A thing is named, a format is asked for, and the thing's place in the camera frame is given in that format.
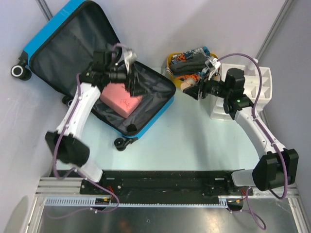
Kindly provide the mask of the orange lidded jar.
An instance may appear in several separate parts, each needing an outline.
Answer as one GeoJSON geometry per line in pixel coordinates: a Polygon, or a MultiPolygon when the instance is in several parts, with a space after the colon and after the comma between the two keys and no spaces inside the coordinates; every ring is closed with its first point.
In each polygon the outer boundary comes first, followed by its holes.
{"type": "Polygon", "coordinates": [[[182,91],[186,90],[187,88],[189,87],[192,87],[194,85],[196,85],[197,81],[192,79],[192,78],[189,78],[189,79],[186,79],[185,81],[183,81],[180,85],[180,89],[182,91]]]}

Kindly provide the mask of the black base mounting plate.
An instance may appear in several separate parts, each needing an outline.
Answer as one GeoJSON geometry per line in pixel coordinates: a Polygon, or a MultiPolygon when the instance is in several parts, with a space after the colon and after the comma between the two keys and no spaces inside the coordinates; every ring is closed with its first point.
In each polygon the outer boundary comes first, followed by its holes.
{"type": "Polygon", "coordinates": [[[253,195],[246,186],[234,187],[230,170],[212,171],[120,171],[105,170],[99,184],[122,201],[195,200],[218,196],[240,198],[253,195]]]}

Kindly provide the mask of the blue fish-print kids suitcase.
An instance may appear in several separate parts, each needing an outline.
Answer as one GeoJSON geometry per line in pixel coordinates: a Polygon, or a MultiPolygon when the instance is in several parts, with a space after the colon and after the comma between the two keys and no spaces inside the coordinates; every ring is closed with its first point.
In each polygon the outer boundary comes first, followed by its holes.
{"type": "MultiPolygon", "coordinates": [[[[76,74],[88,68],[96,50],[111,50],[119,39],[100,5],[91,0],[69,1],[26,45],[11,75],[28,80],[33,74],[62,93],[67,104],[76,91],[76,74]]],[[[117,150],[141,138],[174,100],[172,81],[148,66],[135,62],[135,73],[148,88],[138,107],[123,118],[97,101],[93,114],[121,134],[114,141],[117,150]],[[137,131],[127,132],[134,124],[137,131]]]]}

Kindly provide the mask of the aluminium frame rail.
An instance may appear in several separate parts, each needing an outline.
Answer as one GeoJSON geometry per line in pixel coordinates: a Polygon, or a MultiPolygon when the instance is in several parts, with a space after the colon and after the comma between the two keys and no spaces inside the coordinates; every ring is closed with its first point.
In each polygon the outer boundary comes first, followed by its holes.
{"type": "Polygon", "coordinates": [[[82,178],[41,178],[35,194],[42,197],[74,197],[80,195],[82,178]]]}

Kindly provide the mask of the lilac cosmetic tube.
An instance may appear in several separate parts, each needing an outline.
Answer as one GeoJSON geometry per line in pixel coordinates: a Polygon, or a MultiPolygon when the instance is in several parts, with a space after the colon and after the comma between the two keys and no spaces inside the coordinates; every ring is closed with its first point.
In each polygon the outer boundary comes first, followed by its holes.
{"type": "Polygon", "coordinates": [[[253,58],[252,61],[248,63],[245,70],[247,72],[255,71],[257,69],[256,65],[258,64],[258,59],[253,58]]]}

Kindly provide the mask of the pink cloth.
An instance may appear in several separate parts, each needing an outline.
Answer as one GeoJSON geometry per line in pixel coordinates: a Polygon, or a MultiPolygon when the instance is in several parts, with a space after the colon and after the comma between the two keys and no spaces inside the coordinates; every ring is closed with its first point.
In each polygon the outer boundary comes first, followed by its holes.
{"type": "Polygon", "coordinates": [[[122,83],[108,84],[100,95],[100,100],[123,118],[128,118],[142,99],[130,96],[122,83]]]}

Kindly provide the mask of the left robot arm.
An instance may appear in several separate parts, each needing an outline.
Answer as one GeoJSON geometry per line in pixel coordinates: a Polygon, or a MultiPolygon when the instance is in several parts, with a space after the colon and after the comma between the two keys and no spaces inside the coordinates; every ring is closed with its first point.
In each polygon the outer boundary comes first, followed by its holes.
{"type": "Polygon", "coordinates": [[[97,194],[107,190],[107,181],[102,179],[103,171],[90,157],[89,147],[81,141],[86,120],[93,105],[104,88],[110,83],[122,83],[131,97],[144,95],[147,90],[140,85],[133,70],[137,55],[132,49],[123,52],[125,68],[114,63],[114,50],[95,51],[93,61],[76,75],[77,88],[73,101],[55,131],[48,131],[45,140],[53,153],[53,162],[60,160],[69,164],[75,172],[91,181],[90,188],[97,194]]]}

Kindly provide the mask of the black small bottle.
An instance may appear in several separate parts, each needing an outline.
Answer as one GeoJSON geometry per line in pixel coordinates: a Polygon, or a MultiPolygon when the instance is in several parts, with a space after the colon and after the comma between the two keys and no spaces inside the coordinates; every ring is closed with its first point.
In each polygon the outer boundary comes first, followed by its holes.
{"type": "Polygon", "coordinates": [[[133,133],[137,131],[137,127],[134,124],[130,124],[127,126],[127,132],[128,133],[133,133]]]}

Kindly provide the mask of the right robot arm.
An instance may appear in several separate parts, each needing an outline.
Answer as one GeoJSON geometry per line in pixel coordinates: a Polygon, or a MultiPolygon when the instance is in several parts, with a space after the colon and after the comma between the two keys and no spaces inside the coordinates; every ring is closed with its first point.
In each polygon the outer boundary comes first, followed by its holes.
{"type": "Polygon", "coordinates": [[[225,112],[245,131],[259,157],[254,169],[233,171],[224,189],[230,195],[237,194],[242,186],[256,187],[260,191],[272,190],[294,184],[298,153],[287,149],[269,131],[255,110],[255,105],[244,93],[244,71],[230,68],[224,81],[199,79],[197,83],[183,87],[183,93],[196,100],[207,95],[224,100],[225,112]]]}

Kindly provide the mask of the grey dotted socks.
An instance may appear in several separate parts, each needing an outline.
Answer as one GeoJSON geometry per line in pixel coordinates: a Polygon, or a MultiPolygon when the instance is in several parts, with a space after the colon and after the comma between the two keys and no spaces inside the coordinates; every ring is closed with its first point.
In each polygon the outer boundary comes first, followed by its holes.
{"type": "Polygon", "coordinates": [[[198,73],[203,70],[206,66],[205,62],[208,60],[208,56],[204,56],[203,54],[198,54],[194,56],[194,58],[189,59],[185,62],[180,62],[176,64],[170,65],[170,70],[175,75],[185,75],[185,74],[193,74],[198,73]]]}

